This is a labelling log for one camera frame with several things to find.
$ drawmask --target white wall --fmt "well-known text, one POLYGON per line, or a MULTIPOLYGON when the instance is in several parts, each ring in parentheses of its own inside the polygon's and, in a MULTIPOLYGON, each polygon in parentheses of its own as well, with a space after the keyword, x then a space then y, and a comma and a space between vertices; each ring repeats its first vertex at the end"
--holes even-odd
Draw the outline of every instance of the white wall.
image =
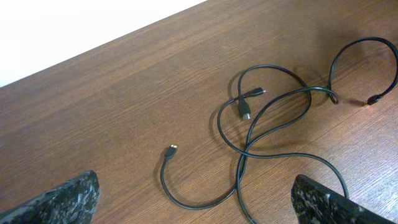
POLYGON ((203 1, 1 1, 0 86, 203 1))

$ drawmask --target metal connector tip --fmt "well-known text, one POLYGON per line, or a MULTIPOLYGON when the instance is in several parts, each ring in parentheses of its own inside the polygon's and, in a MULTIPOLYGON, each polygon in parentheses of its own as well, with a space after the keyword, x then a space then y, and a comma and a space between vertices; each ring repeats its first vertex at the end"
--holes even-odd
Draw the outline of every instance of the metal connector tip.
POLYGON ((244 114, 242 118, 243 120, 250 119, 250 114, 244 114))

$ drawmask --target black textured object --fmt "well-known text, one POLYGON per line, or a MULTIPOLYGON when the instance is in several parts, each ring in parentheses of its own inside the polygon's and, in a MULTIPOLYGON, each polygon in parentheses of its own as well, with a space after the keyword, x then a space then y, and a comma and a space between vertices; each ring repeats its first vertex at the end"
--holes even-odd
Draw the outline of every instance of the black textured object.
POLYGON ((94 171, 86 171, 6 213, 0 223, 90 223, 100 196, 94 171))
POLYGON ((305 175, 296 177, 292 203, 300 224, 394 224, 305 175))

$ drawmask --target wire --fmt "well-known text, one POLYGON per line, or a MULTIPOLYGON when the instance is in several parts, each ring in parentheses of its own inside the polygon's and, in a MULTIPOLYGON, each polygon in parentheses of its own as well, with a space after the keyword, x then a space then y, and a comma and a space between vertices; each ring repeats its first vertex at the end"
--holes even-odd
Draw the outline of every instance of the wire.
POLYGON ((383 93, 379 94, 379 95, 374 95, 372 97, 370 97, 368 99, 367 104, 371 105, 376 103, 378 100, 380 100, 380 98, 382 98, 383 96, 385 96, 387 93, 389 93, 397 84, 398 81, 398 51, 396 49, 396 47, 394 46, 394 44, 392 44, 391 42, 389 42, 386 39, 380 38, 380 37, 365 37, 363 39, 359 39, 356 40, 348 45, 346 45, 345 47, 343 47, 337 54, 337 56, 335 57, 335 59, 333 60, 333 63, 331 65, 330 68, 330 72, 329 72, 329 79, 328 79, 328 86, 327 88, 324 87, 319 87, 319 86, 311 86, 308 87, 305 82, 295 73, 291 72, 290 70, 277 66, 277 65, 256 65, 253 67, 250 67, 248 69, 246 69, 245 71, 243 71, 243 73, 241 74, 241 76, 239 77, 238 80, 238 97, 227 101, 219 110, 218 115, 217 115, 217 128, 218 131, 221 135, 221 137, 223 138, 223 140, 225 141, 225 143, 231 147, 233 150, 235 150, 236 152, 240 153, 241 157, 239 158, 238 161, 238 165, 236 168, 236 178, 235 178, 235 184, 226 192, 224 193, 222 196, 216 198, 214 201, 210 202, 210 203, 205 203, 203 205, 187 205, 185 203, 182 203, 180 201, 178 201, 175 197, 173 197, 173 195, 170 193, 170 191, 168 190, 166 183, 165 183, 165 178, 164 178, 164 172, 165 172, 165 168, 167 165, 167 162, 173 157, 173 155, 176 153, 177 151, 177 146, 171 145, 166 154, 165 154, 165 159, 164 162, 162 164, 162 168, 160 170, 160 181, 162 183, 162 187, 166 193, 166 195, 168 196, 169 199, 171 199, 171 201, 173 201, 174 203, 176 203, 178 206, 181 206, 183 208, 186 209, 190 209, 190 210, 201 210, 201 209, 206 209, 206 208, 211 208, 211 207, 215 207, 219 204, 221 204, 222 202, 224 202, 226 199, 228 199, 230 196, 232 196, 232 194, 235 193, 235 191, 237 192, 238 195, 238 199, 239 199, 239 204, 242 208, 242 211, 244 212, 245 216, 247 217, 247 219, 251 222, 251 223, 256 223, 255 220, 250 216, 248 209, 246 208, 246 205, 244 204, 244 200, 242 197, 242 193, 241 193, 241 187, 240 187, 240 183, 243 179, 245 170, 246 170, 246 166, 247 166, 247 162, 248 162, 248 157, 251 158, 256 158, 256 159, 276 159, 276 158, 284 158, 284 157, 307 157, 307 158, 311 158, 311 159, 315 159, 318 160, 322 163, 324 163, 324 165, 328 166, 337 176, 338 180, 340 181, 340 184, 343 188, 343 192, 344 192, 344 196, 346 198, 349 198, 349 193, 348 193, 348 188, 347 185, 344 182, 343 176, 338 172, 338 170, 336 169, 336 167, 334 167, 330 162, 328 162, 327 160, 313 155, 313 154, 307 154, 307 153, 301 153, 301 152, 293 152, 293 153, 284 153, 284 154, 274 154, 274 155, 259 155, 259 154, 252 154, 249 153, 248 151, 250 150, 250 148, 256 143, 258 142, 258 140, 264 138, 265 136, 276 132, 282 128, 286 128, 294 123, 296 123, 298 120, 300 120, 301 118, 303 118, 303 116, 307 113, 307 111, 310 109, 311 107, 311 102, 312 102, 312 97, 311 97, 311 91, 322 91, 325 92, 331 99, 331 101, 334 104, 338 104, 340 102, 340 97, 337 95, 337 93, 335 93, 332 89, 331 89, 331 81, 333 78, 333 74, 335 71, 335 67, 336 67, 336 63, 337 60, 339 58, 339 56, 344 52, 344 50, 346 50, 348 47, 362 42, 362 41, 366 41, 366 40, 374 40, 374 41, 378 41, 378 42, 382 42, 384 44, 386 44, 393 52, 395 58, 396 58, 396 62, 397 62, 397 71, 396 71, 396 76, 394 78, 394 81, 392 82, 391 86, 384 91, 383 93), (241 113, 241 116, 244 119, 248 119, 250 118, 250 109, 249 106, 246 102, 241 103, 242 101, 244 101, 245 98, 249 98, 249 97, 254 97, 254 96, 259 96, 261 94, 263 94, 265 91, 262 90, 261 88, 256 88, 254 90, 249 91, 248 93, 242 94, 241 92, 241 82, 243 79, 243 76, 245 76, 245 74, 247 74, 249 71, 254 70, 254 69, 258 69, 258 68, 271 68, 271 69, 276 69, 276 70, 280 70, 288 75, 290 75, 291 77, 293 77, 297 82, 299 82, 302 85, 302 88, 298 89, 298 90, 294 90, 294 91, 290 91, 288 93, 284 93, 283 95, 280 95, 276 98, 274 98, 273 100, 271 100, 270 102, 268 102, 263 108, 262 110, 260 110, 260 112, 257 114, 257 116, 254 118, 253 122, 250 125, 248 134, 246 136, 246 144, 243 150, 240 150, 238 147, 236 147, 234 144, 232 144, 228 138, 225 136, 222 127, 221 127, 221 115, 224 111, 224 109, 231 105, 232 103, 234 103, 235 101, 239 101, 239 113, 241 113, 241 109, 240 106, 243 106, 244 109, 242 111, 244 111, 243 113, 241 113), (303 112, 298 115, 296 118, 292 119, 289 122, 286 122, 284 124, 279 125, 278 127, 269 129, 261 134, 259 134, 258 136, 255 136, 252 138, 252 132, 257 124, 257 122, 259 121, 260 117, 266 112, 266 110, 273 105, 275 102, 286 98, 288 96, 292 96, 292 95, 296 95, 299 93, 304 93, 307 96, 307 105, 305 107, 305 109, 303 110, 303 112))

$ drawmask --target wooden table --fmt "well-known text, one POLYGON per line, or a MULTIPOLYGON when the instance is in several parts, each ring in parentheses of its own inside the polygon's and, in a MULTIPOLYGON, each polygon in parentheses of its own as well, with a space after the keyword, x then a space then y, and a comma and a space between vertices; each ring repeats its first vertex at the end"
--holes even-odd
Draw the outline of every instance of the wooden table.
MULTIPOLYGON (((326 86, 345 44, 380 36, 398 45, 397 11, 393 0, 207 1, 1 88, 0 212, 91 169, 102 190, 93 223, 246 223, 235 195, 208 210, 173 204, 159 180, 165 148, 179 146, 165 173, 179 200, 203 203, 223 194, 239 155, 220 138, 215 114, 237 95, 241 71, 271 63, 308 85, 326 86)), ((385 90, 395 69, 385 45, 350 48, 333 82, 343 102, 336 106, 314 93, 304 119, 252 152, 328 159, 354 202, 398 222, 398 89, 373 106, 355 103, 385 90)), ((253 114, 299 87, 274 70, 254 71, 243 81, 243 91, 258 86, 267 93, 248 100, 253 114)), ((254 134, 304 105, 304 96, 276 104, 254 134)), ((223 115, 237 145, 249 123, 236 106, 223 115)), ((297 174, 342 193, 332 171, 317 161, 249 159, 243 196, 259 223, 297 222, 290 202, 297 174)))

